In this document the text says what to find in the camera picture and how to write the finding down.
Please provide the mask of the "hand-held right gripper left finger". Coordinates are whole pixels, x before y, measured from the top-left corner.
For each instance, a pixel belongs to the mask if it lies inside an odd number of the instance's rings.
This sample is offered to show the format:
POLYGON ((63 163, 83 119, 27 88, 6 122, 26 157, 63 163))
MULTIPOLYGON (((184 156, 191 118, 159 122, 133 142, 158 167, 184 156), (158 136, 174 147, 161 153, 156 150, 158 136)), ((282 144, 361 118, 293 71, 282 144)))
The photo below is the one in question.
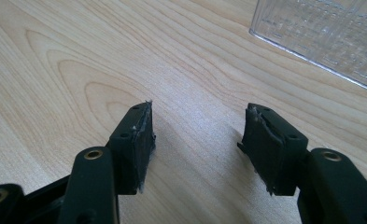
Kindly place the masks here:
POLYGON ((134 105, 105 146, 76 155, 58 224, 120 224, 119 196, 142 190, 154 149, 152 103, 134 105))

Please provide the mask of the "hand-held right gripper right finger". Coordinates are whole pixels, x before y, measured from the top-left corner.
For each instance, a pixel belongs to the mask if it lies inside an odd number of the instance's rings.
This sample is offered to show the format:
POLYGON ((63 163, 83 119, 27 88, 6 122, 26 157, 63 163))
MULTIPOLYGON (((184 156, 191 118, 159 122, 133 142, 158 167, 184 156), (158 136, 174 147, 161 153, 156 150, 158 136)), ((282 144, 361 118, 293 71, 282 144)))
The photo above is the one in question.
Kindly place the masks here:
POLYGON ((266 189, 276 196, 300 191, 303 224, 367 224, 367 180, 344 154, 307 148, 307 137, 273 109, 248 104, 238 147, 266 189))

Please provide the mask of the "clear plastic container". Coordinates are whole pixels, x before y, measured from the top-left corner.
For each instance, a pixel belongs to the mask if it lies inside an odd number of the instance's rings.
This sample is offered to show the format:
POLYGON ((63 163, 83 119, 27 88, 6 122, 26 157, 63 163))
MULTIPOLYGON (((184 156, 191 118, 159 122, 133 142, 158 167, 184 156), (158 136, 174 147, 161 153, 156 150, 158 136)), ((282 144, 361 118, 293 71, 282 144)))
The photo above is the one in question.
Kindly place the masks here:
POLYGON ((367 0, 258 0, 249 32, 367 90, 367 0))

